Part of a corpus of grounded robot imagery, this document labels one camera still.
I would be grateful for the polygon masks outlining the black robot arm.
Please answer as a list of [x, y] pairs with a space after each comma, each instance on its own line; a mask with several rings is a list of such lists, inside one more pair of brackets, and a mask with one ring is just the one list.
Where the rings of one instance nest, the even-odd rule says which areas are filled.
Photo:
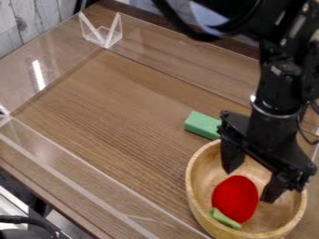
[[299, 147], [302, 121], [319, 114], [319, 0], [188, 0], [195, 31], [167, 0], [152, 0], [172, 25], [192, 39], [244, 35], [259, 42], [261, 79], [250, 116], [223, 111], [222, 165], [231, 173], [247, 155], [273, 172], [261, 200], [274, 203], [302, 191], [317, 165]]

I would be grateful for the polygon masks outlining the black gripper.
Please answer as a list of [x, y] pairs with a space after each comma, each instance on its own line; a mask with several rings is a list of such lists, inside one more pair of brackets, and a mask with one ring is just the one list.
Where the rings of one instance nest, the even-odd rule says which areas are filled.
[[220, 112], [222, 167], [234, 172], [250, 155], [271, 171], [271, 179], [261, 200], [273, 204], [287, 190], [302, 191], [317, 174], [317, 166], [297, 141], [303, 134], [302, 119], [310, 103], [293, 111], [270, 111], [252, 102], [250, 117], [231, 111]]

